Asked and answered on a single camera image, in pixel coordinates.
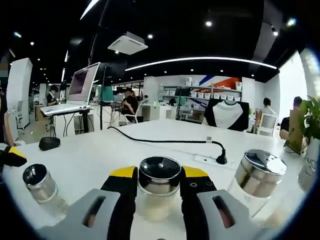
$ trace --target power strip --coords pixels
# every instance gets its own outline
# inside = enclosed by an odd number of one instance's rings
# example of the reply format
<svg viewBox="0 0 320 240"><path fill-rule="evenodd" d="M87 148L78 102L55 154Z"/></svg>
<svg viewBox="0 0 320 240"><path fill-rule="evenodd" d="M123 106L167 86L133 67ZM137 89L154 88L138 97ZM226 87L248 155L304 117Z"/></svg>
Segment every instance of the power strip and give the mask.
<svg viewBox="0 0 320 240"><path fill-rule="evenodd" d="M193 160L200 162L200 163L203 163L203 164L209 164L209 165L212 165L215 167L226 168L226 169L230 169L230 170L237 170L238 165L239 165L235 161L230 161L230 160L228 160L226 164L221 165L221 164L217 163L216 158L203 156L203 155L194 155Z"/></svg>

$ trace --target black and white shirt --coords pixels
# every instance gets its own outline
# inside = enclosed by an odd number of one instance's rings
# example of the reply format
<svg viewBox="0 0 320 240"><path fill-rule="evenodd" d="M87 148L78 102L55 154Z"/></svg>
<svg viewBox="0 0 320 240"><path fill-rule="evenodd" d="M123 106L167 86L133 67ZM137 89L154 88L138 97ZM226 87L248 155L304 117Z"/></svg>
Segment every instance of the black and white shirt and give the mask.
<svg viewBox="0 0 320 240"><path fill-rule="evenodd" d="M249 103L210 99L204 112L203 125L244 131L249 127Z"/></svg>

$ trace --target laptop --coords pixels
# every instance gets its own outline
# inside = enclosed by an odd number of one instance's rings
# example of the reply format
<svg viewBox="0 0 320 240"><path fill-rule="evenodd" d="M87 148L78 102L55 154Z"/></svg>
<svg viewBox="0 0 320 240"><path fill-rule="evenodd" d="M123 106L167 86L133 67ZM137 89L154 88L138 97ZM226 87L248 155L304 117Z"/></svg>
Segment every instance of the laptop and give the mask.
<svg viewBox="0 0 320 240"><path fill-rule="evenodd" d="M72 77L66 103L42 107L41 111L43 114L49 117L68 112L74 113L77 110L89 109L90 93L100 64L101 62L97 62L76 71Z"/></svg>

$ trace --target table surface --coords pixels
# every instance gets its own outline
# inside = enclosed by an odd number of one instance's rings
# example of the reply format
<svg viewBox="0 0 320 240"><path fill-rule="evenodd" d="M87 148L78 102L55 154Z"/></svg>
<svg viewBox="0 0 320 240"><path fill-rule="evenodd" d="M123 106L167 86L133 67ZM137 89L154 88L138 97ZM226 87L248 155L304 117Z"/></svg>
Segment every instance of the table surface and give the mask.
<svg viewBox="0 0 320 240"><path fill-rule="evenodd" d="M139 166L140 162L152 156L166 156L182 165L206 171L217 189L227 189L245 151L262 149L282 158L288 169L282 183L274 191L261 215L271 214L288 186L297 182L303 167L302 156L285 152L284 140L246 132L221 129L171 119L155 120L122 126L119 129L127 135L145 140L185 140L213 141L223 144L228 164L219 165L210 158L221 154L221 148L205 143L146 143L133 141L115 130L95 131L61 139L61 146L49 151L41 151L38 143L20 146L19 150L27 157L22 167L8 167L3 171L5 181L22 214L31 225L39 229L54 225L57 220L50 217L34 201L22 179L24 170L35 163L44 164L56 181L59 194L69 205L91 189L99 189L109 173L117 168ZM131 239L186 239L186 230L181 214L181 202L173 213L161 223L149 223L135 214L131 228Z"/></svg>

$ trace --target person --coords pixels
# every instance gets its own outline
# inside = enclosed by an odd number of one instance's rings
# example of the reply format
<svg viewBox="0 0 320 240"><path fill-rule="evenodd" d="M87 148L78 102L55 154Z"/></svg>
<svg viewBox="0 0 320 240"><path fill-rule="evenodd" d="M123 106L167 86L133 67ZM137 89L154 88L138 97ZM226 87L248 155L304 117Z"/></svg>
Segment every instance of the person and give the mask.
<svg viewBox="0 0 320 240"><path fill-rule="evenodd" d="M271 106L271 100L267 97L265 97L263 99L263 109L261 109L258 114L255 117L255 123L254 125L256 127L259 127L260 125L260 121L261 121L261 116L262 114L270 114L270 115L274 115L277 116L277 113L270 107Z"/></svg>
<svg viewBox="0 0 320 240"><path fill-rule="evenodd" d="M0 144L7 144L10 147L15 146L14 140L11 135L10 127L9 127L7 99L1 93L0 93Z"/></svg>
<svg viewBox="0 0 320 240"><path fill-rule="evenodd" d="M46 101L48 106L57 105L58 102L56 100L55 94L58 91L56 85L51 85L49 94L46 96Z"/></svg>
<svg viewBox="0 0 320 240"><path fill-rule="evenodd" d="M300 109L300 105L302 103L302 98L299 96L296 96L293 100L293 109ZM280 138L284 140L289 139L289 117L285 117L280 126Z"/></svg>
<svg viewBox="0 0 320 240"><path fill-rule="evenodd" d="M122 109L121 109L121 113L123 115L125 114L135 115L137 112L138 100L133 96L133 94L134 94L134 91L131 88L127 88L126 91L124 92L124 99L122 101Z"/></svg>

